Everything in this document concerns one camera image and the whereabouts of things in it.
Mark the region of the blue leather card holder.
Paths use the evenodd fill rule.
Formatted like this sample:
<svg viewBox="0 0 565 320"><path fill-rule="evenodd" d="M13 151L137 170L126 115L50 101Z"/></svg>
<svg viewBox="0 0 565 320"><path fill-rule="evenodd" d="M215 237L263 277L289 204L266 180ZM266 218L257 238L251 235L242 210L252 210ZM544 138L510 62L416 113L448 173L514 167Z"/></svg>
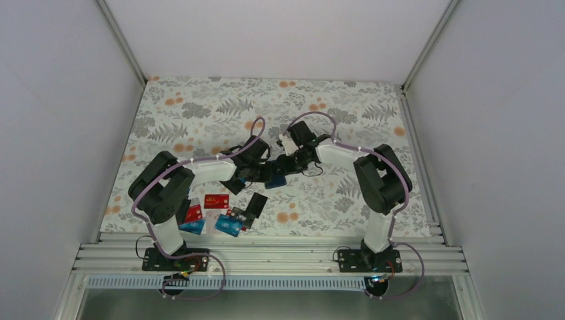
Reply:
<svg viewBox="0 0 565 320"><path fill-rule="evenodd" d="M284 187L286 184L287 182L285 175L274 174L268 181L265 182L265 189Z"/></svg>

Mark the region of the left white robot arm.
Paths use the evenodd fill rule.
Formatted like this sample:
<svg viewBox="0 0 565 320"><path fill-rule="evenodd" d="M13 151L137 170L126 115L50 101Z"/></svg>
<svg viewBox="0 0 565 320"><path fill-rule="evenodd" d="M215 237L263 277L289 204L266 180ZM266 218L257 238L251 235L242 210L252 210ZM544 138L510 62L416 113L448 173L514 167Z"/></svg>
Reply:
<svg viewBox="0 0 565 320"><path fill-rule="evenodd" d="M269 145L253 135L244 145L210 157L179 161L172 153L162 151L143 169L128 190L133 200L131 213L147 225L160 251L159 261L167 269L178 269L185 262L185 240L177 227L177 212L189 189L218 181L236 195L257 175L253 171L269 159L270 153Z"/></svg>

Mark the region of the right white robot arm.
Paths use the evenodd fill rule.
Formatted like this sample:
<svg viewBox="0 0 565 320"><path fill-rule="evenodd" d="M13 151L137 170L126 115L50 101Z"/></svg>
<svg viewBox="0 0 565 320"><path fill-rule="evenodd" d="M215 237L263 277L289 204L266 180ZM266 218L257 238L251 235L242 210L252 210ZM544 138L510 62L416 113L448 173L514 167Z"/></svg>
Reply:
<svg viewBox="0 0 565 320"><path fill-rule="evenodd" d="M327 134L317 137L304 121L288 127L277 144L284 149L279 157L281 175L300 173L311 163L334 165L356 174L360 193L371 210L362 240L368 249L360 260L368 271L378 271L386 263L384 251L392 245L396 214L407 206L412 191L412 181L394 149L387 144L374 149L354 147Z"/></svg>

